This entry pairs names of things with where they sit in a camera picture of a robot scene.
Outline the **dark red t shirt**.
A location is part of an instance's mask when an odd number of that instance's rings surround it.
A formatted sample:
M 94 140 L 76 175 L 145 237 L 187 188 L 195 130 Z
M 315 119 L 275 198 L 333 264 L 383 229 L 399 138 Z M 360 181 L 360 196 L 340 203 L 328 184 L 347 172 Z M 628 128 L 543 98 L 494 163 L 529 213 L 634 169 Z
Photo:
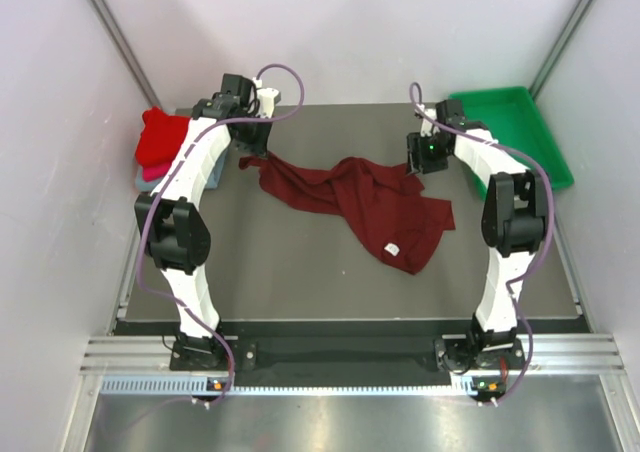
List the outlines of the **dark red t shirt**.
M 427 265 L 443 234 L 456 229 L 452 203 L 423 196 L 421 180 L 402 164 L 347 157 L 321 170 L 274 154 L 239 160 L 240 169 L 251 167 L 263 191 L 293 209 L 343 218 L 372 256 L 411 275 Z

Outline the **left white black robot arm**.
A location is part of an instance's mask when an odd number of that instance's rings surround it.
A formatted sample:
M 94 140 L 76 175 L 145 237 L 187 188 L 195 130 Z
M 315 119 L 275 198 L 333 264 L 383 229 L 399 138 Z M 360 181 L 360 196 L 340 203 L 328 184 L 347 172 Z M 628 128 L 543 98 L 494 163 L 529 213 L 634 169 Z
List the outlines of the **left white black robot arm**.
M 141 243 L 170 287 L 180 324 L 172 346 L 173 371 L 222 370 L 227 346 L 214 336 L 220 316 L 209 293 L 206 260 L 211 235 L 199 206 L 207 181 L 232 142 L 262 154 L 280 93 L 258 78 L 226 74 L 220 91 L 199 100 L 167 176 L 134 205 Z

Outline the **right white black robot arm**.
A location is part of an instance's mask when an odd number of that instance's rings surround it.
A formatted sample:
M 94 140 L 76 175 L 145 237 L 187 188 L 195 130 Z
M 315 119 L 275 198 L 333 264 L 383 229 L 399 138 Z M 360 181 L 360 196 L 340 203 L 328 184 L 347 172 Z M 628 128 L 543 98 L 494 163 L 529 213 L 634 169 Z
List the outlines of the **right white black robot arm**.
M 498 368 L 522 352 L 517 307 L 524 276 L 550 230 L 549 193 L 543 175 L 518 162 L 482 122 L 468 119 L 460 101 L 413 106 L 422 125 L 407 137 L 408 173 L 444 170 L 456 158 L 486 188 L 481 235 L 489 263 L 483 295 L 464 341 L 445 344 L 441 364 L 457 374 Z

